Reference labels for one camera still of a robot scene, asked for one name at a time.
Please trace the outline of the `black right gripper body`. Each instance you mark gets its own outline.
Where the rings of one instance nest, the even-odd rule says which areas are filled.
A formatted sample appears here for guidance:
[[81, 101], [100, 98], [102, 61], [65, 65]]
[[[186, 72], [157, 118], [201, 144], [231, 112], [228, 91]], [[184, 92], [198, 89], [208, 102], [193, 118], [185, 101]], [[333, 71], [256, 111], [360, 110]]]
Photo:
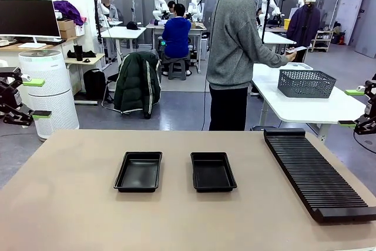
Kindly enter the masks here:
[[364, 115], [375, 115], [375, 94], [370, 93], [367, 96], [369, 97], [369, 100], [365, 106]]

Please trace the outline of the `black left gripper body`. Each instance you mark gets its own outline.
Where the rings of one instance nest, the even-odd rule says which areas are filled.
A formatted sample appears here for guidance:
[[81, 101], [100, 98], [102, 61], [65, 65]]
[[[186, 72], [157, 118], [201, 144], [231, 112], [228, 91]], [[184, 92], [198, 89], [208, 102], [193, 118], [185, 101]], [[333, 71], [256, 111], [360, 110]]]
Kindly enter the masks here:
[[1, 113], [8, 113], [8, 109], [21, 107], [21, 95], [17, 88], [6, 83], [1, 84]]

